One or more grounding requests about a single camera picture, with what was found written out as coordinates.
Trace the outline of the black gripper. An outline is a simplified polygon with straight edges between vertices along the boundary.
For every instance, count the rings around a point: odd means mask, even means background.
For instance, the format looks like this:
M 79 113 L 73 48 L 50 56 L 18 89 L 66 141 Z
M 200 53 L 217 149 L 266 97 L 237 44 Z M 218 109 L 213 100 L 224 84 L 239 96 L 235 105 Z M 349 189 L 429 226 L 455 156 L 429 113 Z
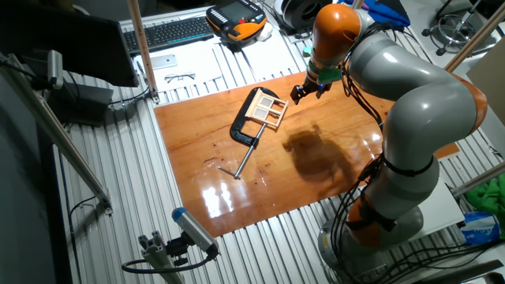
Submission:
M 290 93 L 290 97 L 295 105 L 298 105 L 300 100 L 305 96 L 315 93 L 319 99 L 322 94 L 331 90 L 331 84 L 318 84 L 309 77 L 305 78 L 303 85 L 294 85 Z

